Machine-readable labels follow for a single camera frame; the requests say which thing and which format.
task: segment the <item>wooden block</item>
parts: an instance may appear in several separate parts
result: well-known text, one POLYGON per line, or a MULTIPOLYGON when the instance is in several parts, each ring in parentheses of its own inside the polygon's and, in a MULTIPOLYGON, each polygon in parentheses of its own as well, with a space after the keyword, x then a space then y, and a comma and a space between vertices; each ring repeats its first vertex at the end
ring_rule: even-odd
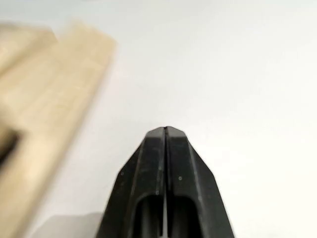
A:
POLYGON ((57 44, 28 57, 0 78, 0 101, 20 132, 0 172, 0 234, 25 224, 79 126, 103 77, 114 40, 78 24, 57 44))
POLYGON ((0 75, 29 54, 56 42, 46 28, 0 24, 0 75))

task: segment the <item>white surface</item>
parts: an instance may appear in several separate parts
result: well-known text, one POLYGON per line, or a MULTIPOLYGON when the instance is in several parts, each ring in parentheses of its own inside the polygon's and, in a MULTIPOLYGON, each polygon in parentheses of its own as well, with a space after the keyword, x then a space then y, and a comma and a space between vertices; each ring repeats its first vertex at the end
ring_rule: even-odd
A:
POLYGON ((79 18, 118 41, 26 238, 92 238, 117 171, 162 125, 213 171, 237 238, 317 236, 316 1, 10 1, 0 18, 79 18))

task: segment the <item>blurry wooden object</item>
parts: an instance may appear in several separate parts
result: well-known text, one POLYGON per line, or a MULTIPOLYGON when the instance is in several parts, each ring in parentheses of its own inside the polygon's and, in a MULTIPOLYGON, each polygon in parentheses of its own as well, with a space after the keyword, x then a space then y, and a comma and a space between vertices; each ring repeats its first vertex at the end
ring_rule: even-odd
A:
POLYGON ((0 237, 14 238, 62 158, 100 83, 114 40, 78 24, 0 77, 20 140, 0 171, 0 237))
POLYGON ((0 24, 0 76, 31 53, 56 42, 46 28, 0 24))

